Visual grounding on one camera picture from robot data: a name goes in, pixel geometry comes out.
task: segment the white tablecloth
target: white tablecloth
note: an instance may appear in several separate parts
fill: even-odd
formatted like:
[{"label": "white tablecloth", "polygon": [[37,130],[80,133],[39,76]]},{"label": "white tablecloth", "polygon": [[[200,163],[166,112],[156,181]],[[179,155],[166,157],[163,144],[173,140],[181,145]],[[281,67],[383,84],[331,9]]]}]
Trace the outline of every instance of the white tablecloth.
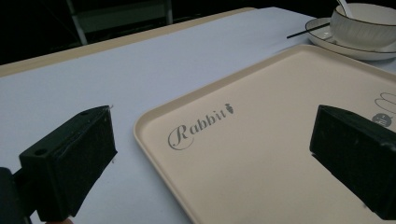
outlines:
[{"label": "white tablecloth", "polygon": [[[73,218],[76,224],[189,223],[133,136],[145,111],[283,49],[310,44],[312,18],[280,8],[251,10],[121,48],[0,78],[0,166],[78,112],[112,105],[119,154]],[[396,61],[370,63],[396,73]],[[34,223],[40,223],[36,215]]]}]

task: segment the beige tray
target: beige tray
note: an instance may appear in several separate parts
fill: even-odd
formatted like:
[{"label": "beige tray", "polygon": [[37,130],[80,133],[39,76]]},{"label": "beige tray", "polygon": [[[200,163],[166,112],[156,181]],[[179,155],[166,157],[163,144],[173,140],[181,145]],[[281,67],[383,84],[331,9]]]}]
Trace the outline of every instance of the beige tray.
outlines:
[{"label": "beige tray", "polygon": [[389,223],[309,142],[318,105],[372,119],[394,98],[393,74],[297,46],[150,110],[134,137],[195,223]]}]

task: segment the tray rim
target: tray rim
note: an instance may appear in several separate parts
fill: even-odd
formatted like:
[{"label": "tray rim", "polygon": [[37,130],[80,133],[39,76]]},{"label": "tray rim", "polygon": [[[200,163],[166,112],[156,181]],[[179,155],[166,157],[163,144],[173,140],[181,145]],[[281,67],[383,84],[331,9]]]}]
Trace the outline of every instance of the tray rim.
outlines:
[{"label": "tray rim", "polygon": [[343,61],[343,63],[347,63],[352,66],[361,66],[361,67],[365,68],[366,71],[368,71],[369,73],[375,73],[375,75],[377,77],[388,79],[389,81],[396,83],[396,74],[393,74],[389,71],[385,71],[381,68],[372,66],[367,63],[363,63],[361,61],[349,58],[345,55],[341,55],[341,54],[332,52],[327,49],[320,48],[318,46],[302,44],[302,45],[296,45],[296,46],[293,46],[293,47],[290,47],[287,49],[283,49],[279,53],[277,53],[269,58],[263,59],[260,62],[254,63],[251,66],[245,67],[245,68],[243,68],[239,71],[236,71],[230,75],[227,75],[225,77],[221,77],[221,78],[219,78],[215,81],[212,81],[200,88],[197,88],[193,91],[189,91],[189,92],[182,94],[172,100],[169,100],[168,102],[165,102],[161,105],[154,106],[151,109],[148,109],[146,112],[144,112],[134,123],[134,139],[135,139],[135,141],[140,146],[140,148],[143,150],[143,152],[149,159],[151,165],[154,166],[155,170],[160,175],[160,177],[164,181],[165,185],[170,189],[173,196],[180,203],[181,207],[183,208],[183,210],[186,212],[186,214],[189,216],[189,218],[192,220],[193,223],[200,223],[199,218],[194,214],[193,210],[189,207],[189,204],[183,200],[182,195],[180,195],[178,193],[176,186],[174,186],[174,184],[171,181],[171,178],[169,176],[167,176],[167,174],[163,171],[163,169],[161,169],[161,166],[156,161],[154,155],[152,155],[149,152],[149,150],[145,147],[145,143],[140,136],[141,131],[145,128],[145,125],[147,123],[160,117],[161,115],[167,114],[167,113],[173,111],[174,109],[182,107],[183,105],[185,105],[189,102],[192,102],[193,100],[200,99],[213,91],[224,88],[227,85],[232,84],[239,79],[247,77],[254,72],[258,72],[273,63],[279,62],[282,59],[287,58],[293,54],[299,53],[301,51],[309,51],[312,53],[324,54],[327,57],[333,58],[337,61]]}]

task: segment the saucer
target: saucer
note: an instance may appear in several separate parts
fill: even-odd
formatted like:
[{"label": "saucer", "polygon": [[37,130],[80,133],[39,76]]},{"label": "saucer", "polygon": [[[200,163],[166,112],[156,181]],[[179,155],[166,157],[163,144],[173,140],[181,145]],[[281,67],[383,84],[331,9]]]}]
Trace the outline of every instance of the saucer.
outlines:
[{"label": "saucer", "polygon": [[[327,22],[330,22],[330,18],[313,19],[312,21],[306,23],[305,29],[312,29]],[[353,49],[337,44],[336,41],[332,38],[330,26],[310,31],[308,33],[309,40],[315,45],[334,51],[336,53],[343,54],[356,60],[379,61],[396,57],[396,43],[380,50],[370,51],[363,49]]]}]

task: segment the black object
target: black object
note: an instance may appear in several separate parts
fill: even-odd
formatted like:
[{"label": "black object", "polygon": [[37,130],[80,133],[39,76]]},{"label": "black object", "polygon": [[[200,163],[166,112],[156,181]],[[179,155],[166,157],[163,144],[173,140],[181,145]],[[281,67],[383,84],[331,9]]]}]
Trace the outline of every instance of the black object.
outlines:
[{"label": "black object", "polygon": [[16,174],[0,168],[0,223],[74,217],[116,154],[109,106],[75,115],[23,151]]},{"label": "black object", "polygon": [[311,28],[311,29],[307,29],[307,30],[301,31],[301,32],[299,32],[299,33],[297,33],[297,34],[288,35],[288,36],[286,36],[286,38],[289,39],[289,38],[295,37],[295,36],[297,36],[297,35],[303,35],[303,34],[305,34],[305,33],[309,33],[309,32],[311,32],[311,31],[315,31],[315,30],[318,30],[318,29],[320,29],[320,28],[323,28],[323,27],[326,27],[326,26],[329,26],[329,25],[330,25],[330,23],[327,22],[327,23],[321,24],[321,25],[319,25],[319,26],[317,26],[317,27],[314,27],[314,28]]},{"label": "black object", "polygon": [[313,156],[382,219],[396,219],[396,133],[344,109],[320,105]]}]

